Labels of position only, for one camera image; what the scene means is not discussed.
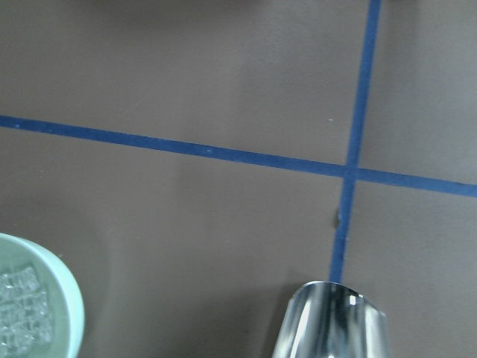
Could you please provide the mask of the steel ice scoop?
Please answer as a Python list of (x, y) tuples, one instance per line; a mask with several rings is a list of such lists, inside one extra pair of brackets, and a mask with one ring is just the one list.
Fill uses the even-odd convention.
[(340, 283), (302, 285), (286, 307), (273, 357), (390, 357), (386, 315)]

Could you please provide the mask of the light green bowl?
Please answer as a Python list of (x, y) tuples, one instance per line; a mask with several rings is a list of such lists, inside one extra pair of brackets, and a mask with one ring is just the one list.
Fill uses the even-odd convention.
[(59, 257), (35, 242), (1, 235), (1, 356), (77, 357), (85, 309)]

